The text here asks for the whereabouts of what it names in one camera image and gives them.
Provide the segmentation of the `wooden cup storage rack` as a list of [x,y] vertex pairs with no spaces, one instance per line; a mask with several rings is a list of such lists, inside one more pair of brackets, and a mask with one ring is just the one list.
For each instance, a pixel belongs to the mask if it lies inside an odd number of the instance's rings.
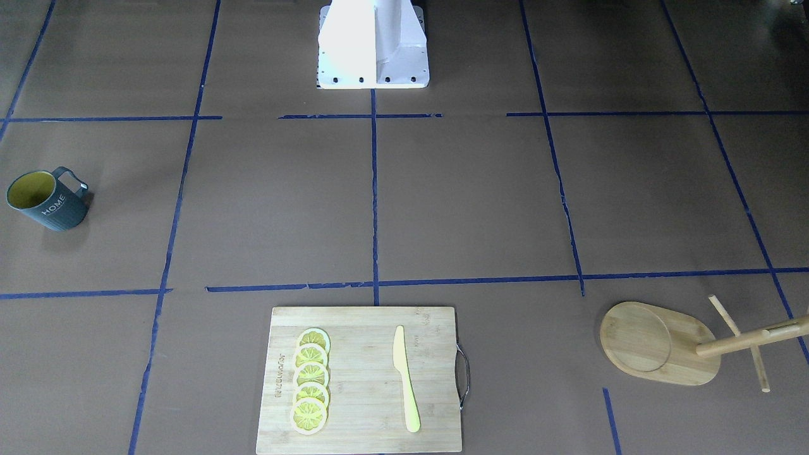
[[740,331],[719,298],[709,300],[732,336],[716,339],[705,323],[685,313],[624,301],[606,311],[599,323],[599,342],[607,359],[632,377],[671,385],[705,385],[719,374],[721,357],[750,351],[760,390],[771,391],[760,348],[806,336],[807,316]]

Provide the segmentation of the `dark grey HOME mug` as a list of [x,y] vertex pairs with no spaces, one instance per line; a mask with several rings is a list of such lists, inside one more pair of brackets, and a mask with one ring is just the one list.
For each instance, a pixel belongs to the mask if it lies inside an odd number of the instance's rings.
[[[79,184],[75,192],[61,180],[70,174]],[[38,224],[52,231],[67,231],[77,227],[88,213],[84,198],[88,184],[67,167],[57,167],[52,172],[36,170],[16,178],[6,190],[8,205]]]

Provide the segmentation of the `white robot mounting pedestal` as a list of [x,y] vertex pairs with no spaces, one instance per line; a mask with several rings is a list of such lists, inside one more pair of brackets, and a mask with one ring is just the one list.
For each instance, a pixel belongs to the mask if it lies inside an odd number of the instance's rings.
[[320,9],[316,86],[421,89],[430,83],[425,1],[332,1]]

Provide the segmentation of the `bamboo cutting board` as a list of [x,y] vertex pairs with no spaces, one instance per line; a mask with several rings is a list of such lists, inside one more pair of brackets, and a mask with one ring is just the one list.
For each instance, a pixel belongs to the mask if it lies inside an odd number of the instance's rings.
[[[392,362],[404,326],[408,368],[421,429],[408,432],[401,376]],[[301,331],[331,339],[331,401],[321,431],[291,426],[295,351]],[[456,380],[456,311],[451,307],[277,307],[272,311],[257,454],[460,452],[461,397]]]

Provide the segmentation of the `yellow plastic knife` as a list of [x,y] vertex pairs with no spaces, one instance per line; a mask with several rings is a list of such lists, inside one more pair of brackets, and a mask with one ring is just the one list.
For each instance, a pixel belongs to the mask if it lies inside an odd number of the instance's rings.
[[401,376],[401,390],[403,395],[403,412],[405,426],[408,432],[417,433],[421,429],[421,416],[417,409],[417,401],[408,368],[408,358],[405,342],[405,328],[397,325],[394,332],[392,346],[392,362],[394,368]]

